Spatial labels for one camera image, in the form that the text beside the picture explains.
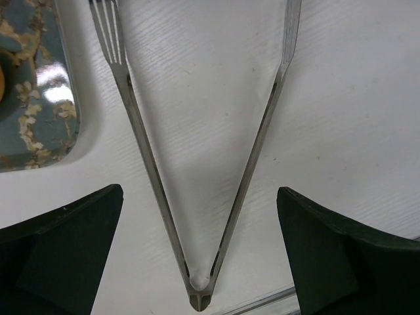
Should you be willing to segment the stainless steel tongs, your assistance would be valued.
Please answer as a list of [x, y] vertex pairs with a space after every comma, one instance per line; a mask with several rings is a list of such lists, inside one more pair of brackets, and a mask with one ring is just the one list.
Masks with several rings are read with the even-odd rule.
[[191, 307], [224, 270], [300, 1], [91, 1]]

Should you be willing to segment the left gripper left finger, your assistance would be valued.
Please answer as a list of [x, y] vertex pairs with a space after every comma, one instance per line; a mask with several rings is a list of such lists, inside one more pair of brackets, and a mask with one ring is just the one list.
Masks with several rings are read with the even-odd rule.
[[90, 314], [123, 206], [106, 186], [1, 229], [2, 314]]

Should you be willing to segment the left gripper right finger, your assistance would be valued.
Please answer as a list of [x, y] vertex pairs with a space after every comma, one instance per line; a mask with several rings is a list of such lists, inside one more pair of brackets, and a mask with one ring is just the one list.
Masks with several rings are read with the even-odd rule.
[[419, 241], [281, 187], [277, 209], [301, 314], [418, 314]]

